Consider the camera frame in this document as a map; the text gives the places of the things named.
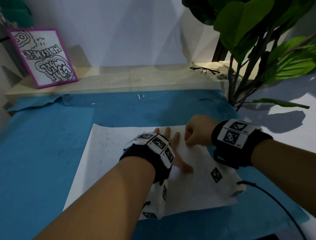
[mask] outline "picture frame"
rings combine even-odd
[[[57,29],[9,28],[7,32],[37,88],[78,81]]]

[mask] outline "black wristband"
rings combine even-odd
[[[256,145],[266,139],[273,139],[272,136],[261,132],[260,130],[254,130],[247,138],[243,148],[235,147],[226,142],[217,139],[223,126],[228,121],[219,123],[213,130],[212,143],[216,146],[214,151],[214,159],[222,164],[238,169],[238,167],[252,166],[251,155]]]
[[[123,158],[131,156],[141,157],[153,165],[156,172],[154,183],[159,182],[161,186],[163,184],[163,181],[169,178],[171,168],[168,169],[161,161],[160,155],[151,150],[147,145],[133,144],[123,153],[120,161]]]

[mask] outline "wristband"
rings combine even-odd
[[[214,159],[221,164],[238,169],[252,166],[251,154],[255,146],[273,137],[262,132],[259,126],[231,119],[219,123],[214,128],[211,139],[216,146]]]
[[[157,133],[142,133],[123,148],[120,161],[129,156],[141,157],[150,162],[156,172],[154,183],[160,185],[169,178],[175,154],[168,139]]]

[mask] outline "blue tabletop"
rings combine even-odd
[[[144,95],[141,100],[138,94]],[[184,125],[194,114],[238,118],[217,90],[83,94],[22,99],[0,135],[0,239],[29,240],[64,207],[93,123],[107,127]],[[298,222],[301,208],[254,168],[243,180],[274,195]],[[138,222],[132,239],[253,240],[292,224],[257,189],[239,204]]]

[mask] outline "eyeglasses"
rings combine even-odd
[[[210,71],[210,72],[213,73],[214,75],[215,75],[216,73],[217,73],[217,74],[221,73],[221,72],[220,72],[218,69],[216,69],[216,68],[206,68],[206,67],[200,67],[200,66],[197,66],[197,65],[194,65],[194,66],[190,67],[190,69],[192,69],[192,70],[201,69],[202,72],[203,72],[203,70],[205,70],[205,73],[207,73],[207,71]]]

